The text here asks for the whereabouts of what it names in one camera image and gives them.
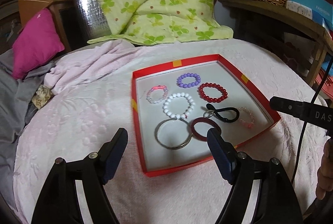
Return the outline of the person's right hand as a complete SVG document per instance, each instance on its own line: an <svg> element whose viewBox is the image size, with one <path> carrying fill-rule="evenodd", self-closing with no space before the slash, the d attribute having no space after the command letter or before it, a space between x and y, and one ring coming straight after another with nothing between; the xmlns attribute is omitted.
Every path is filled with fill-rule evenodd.
<svg viewBox="0 0 333 224"><path fill-rule="evenodd" d="M321 165L317 171L317 186L316 197L322 200L327 192L332 191L333 187L333 175L332 175L332 160L330 159L330 153L332 148L330 141L328 140L323 148L323 156L321 159Z"/></svg>

